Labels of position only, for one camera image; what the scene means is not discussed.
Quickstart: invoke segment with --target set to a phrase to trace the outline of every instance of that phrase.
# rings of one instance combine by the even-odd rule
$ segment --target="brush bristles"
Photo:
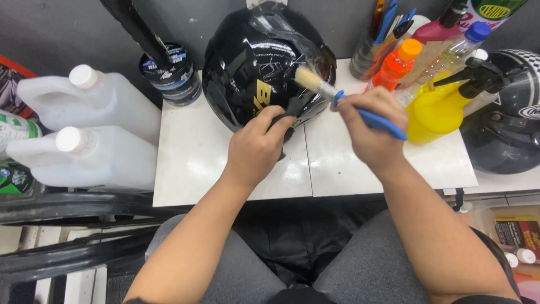
[[[317,73],[311,71],[306,66],[300,66],[296,69],[294,81],[310,91],[318,92],[319,85],[323,80],[317,75]]]

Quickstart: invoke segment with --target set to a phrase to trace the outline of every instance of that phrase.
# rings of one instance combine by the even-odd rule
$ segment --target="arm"
[[[337,110],[355,154],[379,178],[405,252],[433,303],[467,295],[519,298],[487,246],[433,191],[403,156],[403,142],[369,129],[353,106],[383,115],[403,130],[408,116],[382,88],[340,101]]]
[[[278,161],[285,131],[296,121],[285,111],[265,108],[233,135],[227,165],[201,198],[144,264],[125,300],[150,303],[197,303],[208,288],[238,212]]]

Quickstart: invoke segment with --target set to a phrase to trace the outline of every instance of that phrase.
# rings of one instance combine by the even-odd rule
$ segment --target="spray bottle nozzle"
[[[460,86],[459,91],[463,97],[472,99],[486,90],[491,93],[501,91],[510,84],[515,76],[528,70],[528,67],[518,65],[507,72],[503,72],[491,62],[474,57],[467,59],[465,64],[467,66],[462,71],[433,83],[433,86],[439,87],[468,80],[467,83]]]

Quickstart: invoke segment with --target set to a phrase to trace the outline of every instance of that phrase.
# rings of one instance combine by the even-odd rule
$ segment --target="gray pants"
[[[175,216],[161,225],[146,251],[146,258],[183,217]],[[313,287],[337,304],[429,303],[388,211],[354,233]],[[287,286],[231,230],[201,303],[265,303],[285,288]]]

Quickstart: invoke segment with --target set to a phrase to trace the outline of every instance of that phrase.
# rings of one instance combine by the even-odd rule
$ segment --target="pen holder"
[[[396,44],[395,38],[375,44],[371,35],[366,32],[350,59],[350,73],[358,80],[370,80],[381,69],[382,62],[394,50]]]

